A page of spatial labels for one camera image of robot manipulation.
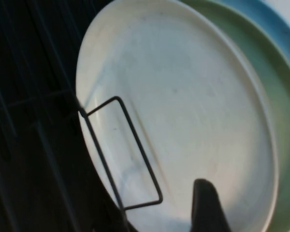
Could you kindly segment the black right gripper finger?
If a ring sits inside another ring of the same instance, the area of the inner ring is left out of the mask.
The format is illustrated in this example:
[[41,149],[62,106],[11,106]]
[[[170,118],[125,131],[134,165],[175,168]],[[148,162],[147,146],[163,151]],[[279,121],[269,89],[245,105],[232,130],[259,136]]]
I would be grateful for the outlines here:
[[230,232],[215,186],[206,179],[193,185],[191,230],[193,232]]

